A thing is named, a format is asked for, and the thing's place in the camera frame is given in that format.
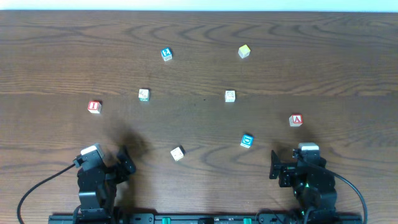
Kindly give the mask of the red letter I block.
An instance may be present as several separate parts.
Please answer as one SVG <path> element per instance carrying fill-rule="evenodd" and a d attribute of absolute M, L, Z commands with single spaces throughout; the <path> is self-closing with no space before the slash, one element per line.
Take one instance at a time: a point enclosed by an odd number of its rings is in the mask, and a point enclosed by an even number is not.
<path fill-rule="evenodd" d="M 99 101 L 89 101 L 88 111 L 93 114 L 101 113 L 102 104 Z"/>

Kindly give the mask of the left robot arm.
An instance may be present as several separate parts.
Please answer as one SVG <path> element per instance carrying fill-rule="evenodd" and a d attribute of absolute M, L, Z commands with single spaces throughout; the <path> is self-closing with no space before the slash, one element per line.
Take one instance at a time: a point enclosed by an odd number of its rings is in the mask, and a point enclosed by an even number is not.
<path fill-rule="evenodd" d="M 120 211 L 114 207 L 117 185 L 136 171 L 127 147 L 121 146 L 117 161 L 107 166 L 99 144 L 81 150 L 73 160 L 77 173 L 81 215 L 74 215 L 75 223 L 119 223 Z"/>

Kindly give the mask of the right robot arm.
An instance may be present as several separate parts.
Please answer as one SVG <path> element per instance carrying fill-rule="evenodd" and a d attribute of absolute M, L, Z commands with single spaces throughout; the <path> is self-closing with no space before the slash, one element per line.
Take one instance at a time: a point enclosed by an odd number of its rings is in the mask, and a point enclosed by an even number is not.
<path fill-rule="evenodd" d="M 304 212 L 304 222 L 325 222 L 336 212 L 335 177 L 326 171 L 326 160 L 319 150 L 294 149 L 296 162 L 284 163 L 271 152 L 270 179 L 278 179 L 280 187 L 293 189 Z"/>

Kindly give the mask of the blue number 2 block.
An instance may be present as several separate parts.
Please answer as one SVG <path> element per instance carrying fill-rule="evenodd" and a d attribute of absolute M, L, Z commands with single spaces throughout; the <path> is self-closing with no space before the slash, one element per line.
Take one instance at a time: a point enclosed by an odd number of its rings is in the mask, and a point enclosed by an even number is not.
<path fill-rule="evenodd" d="M 171 49 L 169 47 L 162 49 L 161 56 L 165 62 L 168 60 L 172 60 L 173 55 Z"/>

